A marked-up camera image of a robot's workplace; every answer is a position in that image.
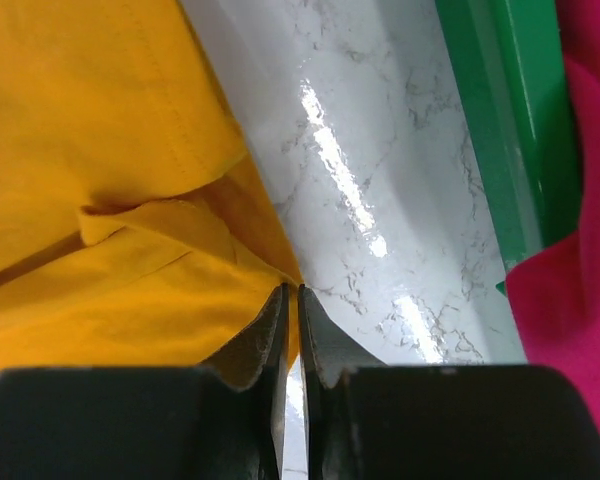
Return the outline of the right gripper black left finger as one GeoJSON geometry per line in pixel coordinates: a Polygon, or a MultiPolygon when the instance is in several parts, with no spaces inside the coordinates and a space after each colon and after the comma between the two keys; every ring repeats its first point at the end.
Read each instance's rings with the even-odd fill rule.
{"type": "Polygon", "coordinates": [[[0,372],[0,479],[277,479],[287,289],[184,367],[0,372]]]}

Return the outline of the green plastic bin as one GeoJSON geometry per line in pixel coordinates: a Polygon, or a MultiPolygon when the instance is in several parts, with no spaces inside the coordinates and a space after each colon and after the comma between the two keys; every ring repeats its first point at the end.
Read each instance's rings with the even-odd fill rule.
{"type": "Polygon", "coordinates": [[[577,227],[581,164],[552,1],[439,1],[505,270],[577,227]]]}

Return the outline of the mustard yellow t shirt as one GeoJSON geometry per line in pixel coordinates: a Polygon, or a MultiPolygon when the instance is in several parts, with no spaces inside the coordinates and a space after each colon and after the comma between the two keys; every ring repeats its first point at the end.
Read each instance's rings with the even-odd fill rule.
{"type": "Polygon", "coordinates": [[[0,1],[0,371],[194,365],[297,260],[176,1],[0,1]]]}

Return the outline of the magenta t shirt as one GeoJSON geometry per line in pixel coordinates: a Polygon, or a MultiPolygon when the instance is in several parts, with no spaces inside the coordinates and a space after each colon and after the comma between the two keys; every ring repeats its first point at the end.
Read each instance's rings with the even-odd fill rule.
{"type": "Polygon", "coordinates": [[[560,1],[557,14],[583,153],[579,223],[515,267],[506,291],[527,359],[568,377],[600,430],[600,1],[560,1]]]}

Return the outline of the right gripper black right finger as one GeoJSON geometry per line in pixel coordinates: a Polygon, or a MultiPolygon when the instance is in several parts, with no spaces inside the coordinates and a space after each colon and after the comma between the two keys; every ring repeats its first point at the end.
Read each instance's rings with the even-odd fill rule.
{"type": "Polygon", "coordinates": [[[389,366],[298,293],[313,479],[600,479],[576,388],[530,365],[389,366]]]}

